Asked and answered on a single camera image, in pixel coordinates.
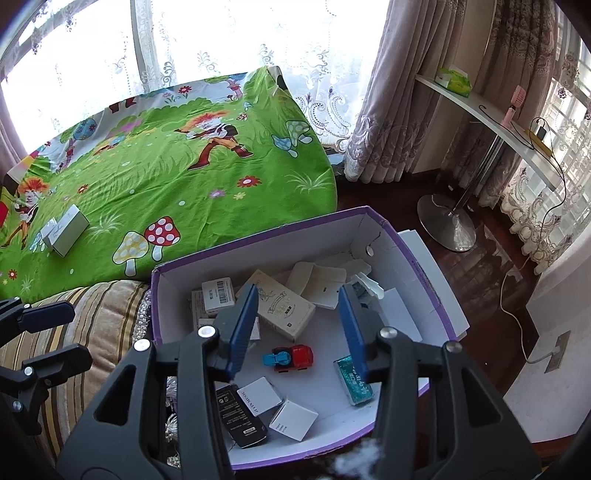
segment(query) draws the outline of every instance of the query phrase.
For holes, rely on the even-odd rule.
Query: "cartoon bedsheet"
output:
[[[29,302],[336,208],[328,159],[266,68],[114,103],[3,184],[0,299]],[[40,230],[72,204],[90,226],[62,258]]]

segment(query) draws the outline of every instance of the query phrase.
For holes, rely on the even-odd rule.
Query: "wall outlet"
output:
[[[562,363],[562,357],[566,351],[566,346],[569,343],[570,337],[570,330],[568,332],[564,332],[562,335],[559,335],[556,339],[556,346],[560,347],[560,352],[553,353],[550,357],[550,361],[548,362],[548,366],[546,367],[545,374],[548,372],[552,372],[560,368],[560,364]]]

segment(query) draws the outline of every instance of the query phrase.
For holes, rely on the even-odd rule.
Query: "red polka dot mushroom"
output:
[[[162,247],[174,245],[181,239],[181,234],[174,226],[172,218],[162,217],[146,229],[144,237],[154,246],[152,258],[159,262],[162,260]]]

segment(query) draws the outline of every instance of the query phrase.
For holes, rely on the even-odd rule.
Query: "white box on bed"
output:
[[[372,247],[372,257],[367,254],[368,245]],[[241,285],[259,268],[285,281],[296,262],[313,262],[340,252],[344,258],[361,258],[371,265],[371,277],[385,290],[397,289],[423,342],[442,345],[466,329],[463,314],[450,318],[446,312],[459,309],[455,298],[448,296],[447,305],[442,302],[392,226],[371,208],[358,207],[278,227],[158,265],[152,275],[154,339],[156,343],[174,342],[193,330],[187,299],[191,290],[206,280],[230,277],[234,285]],[[372,430],[379,385],[373,385],[374,400],[354,407],[335,375],[333,361],[349,354],[337,310],[316,309],[297,343],[314,350],[314,365],[305,371],[278,374],[262,364],[262,356],[276,346],[288,345],[289,340],[262,327],[261,340],[247,353],[235,382],[242,387],[266,376],[284,396],[317,411],[318,419],[302,442],[270,430],[265,444],[232,449],[229,456],[233,468],[255,468],[319,455]],[[425,391],[427,381],[420,379],[418,388],[421,393]],[[271,413],[262,416],[266,424],[270,418],[265,415]]]

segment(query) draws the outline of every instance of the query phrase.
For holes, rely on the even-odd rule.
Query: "striped cushion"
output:
[[[0,349],[0,365],[12,369],[20,369],[25,359],[72,343],[86,346],[92,355],[90,370],[51,388],[41,406],[43,432],[35,441],[51,462],[57,459],[94,394],[131,347],[139,304],[147,289],[145,283],[120,280],[54,295],[34,306],[67,300],[74,305],[74,321],[39,333],[25,332]]]

